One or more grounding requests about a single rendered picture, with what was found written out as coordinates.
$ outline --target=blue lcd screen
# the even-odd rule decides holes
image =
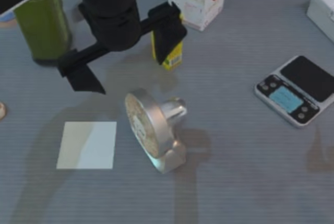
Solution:
[[[292,113],[303,104],[303,101],[300,98],[284,86],[273,92],[269,98],[287,111],[287,113]]]

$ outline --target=gray desk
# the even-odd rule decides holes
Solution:
[[[79,0],[65,0],[70,10]],[[164,0],[139,0],[142,12]],[[308,0],[226,0],[205,31],[189,30],[184,64],[164,71],[149,37],[91,64],[107,96],[74,93],[57,70],[31,61],[19,30],[0,30],[1,224],[334,223],[334,107],[303,130],[253,95],[294,55],[334,70],[334,44],[305,16]],[[93,42],[84,21],[75,44]],[[136,142],[126,93],[188,103],[188,162],[159,174]],[[66,121],[117,121],[114,169],[56,171]]]

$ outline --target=white square paper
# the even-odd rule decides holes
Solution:
[[[66,122],[57,169],[112,169],[116,122]]]

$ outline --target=scale button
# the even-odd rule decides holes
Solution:
[[[298,114],[298,118],[301,119],[301,120],[304,119],[305,118],[305,114],[303,114],[303,113]]]

